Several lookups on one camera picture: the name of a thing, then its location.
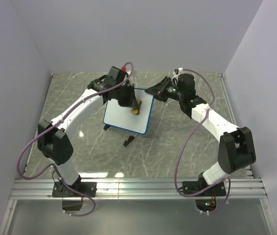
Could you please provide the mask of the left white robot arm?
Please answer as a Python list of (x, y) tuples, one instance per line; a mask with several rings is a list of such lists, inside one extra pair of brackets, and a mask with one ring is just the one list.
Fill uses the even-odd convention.
[(127, 72), (125, 67), (119, 69), (112, 66), (107, 75), (93, 80), (81, 96), (59, 116), (51, 121), (40, 121), (38, 149), (51, 162), (68, 196), (75, 197), (85, 191), (81, 176), (71, 161), (72, 134), (83, 119), (112, 99), (116, 100), (120, 107), (130, 108), (132, 114), (139, 114), (141, 100), (136, 98), (134, 85), (130, 83), (132, 74), (131, 71)]

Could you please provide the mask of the blue framed whiteboard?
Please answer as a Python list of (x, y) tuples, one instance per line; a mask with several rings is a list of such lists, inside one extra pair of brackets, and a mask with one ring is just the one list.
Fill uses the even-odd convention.
[(142, 101), (138, 115), (131, 113), (131, 108), (121, 107), (115, 99), (107, 102), (103, 123), (137, 134), (145, 135), (148, 130), (154, 97), (144, 89), (135, 88), (135, 96)]

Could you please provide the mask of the yellow eraser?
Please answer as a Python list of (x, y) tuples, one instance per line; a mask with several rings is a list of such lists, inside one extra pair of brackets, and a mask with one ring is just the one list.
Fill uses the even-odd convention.
[(141, 105), (142, 105), (142, 101), (140, 99), (137, 99), (136, 100), (136, 104), (134, 105), (134, 107), (131, 109), (131, 113), (133, 115), (139, 115), (140, 113), (140, 108), (141, 108)]

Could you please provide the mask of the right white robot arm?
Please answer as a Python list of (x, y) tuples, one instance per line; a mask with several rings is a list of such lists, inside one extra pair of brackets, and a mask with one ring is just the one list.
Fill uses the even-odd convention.
[(199, 126), (205, 127), (219, 143), (217, 162), (199, 175), (192, 196), (210, 195), (215, 185), (256, 161), (251, 130), (227, 121), (199, 97), (193, 75), (180, 73), (177, 82), (165, 77), (158, 84), (145, 89), (145, 92), (161, 102), (168, 99), (178, 101), (181, 111), (198, 122)]

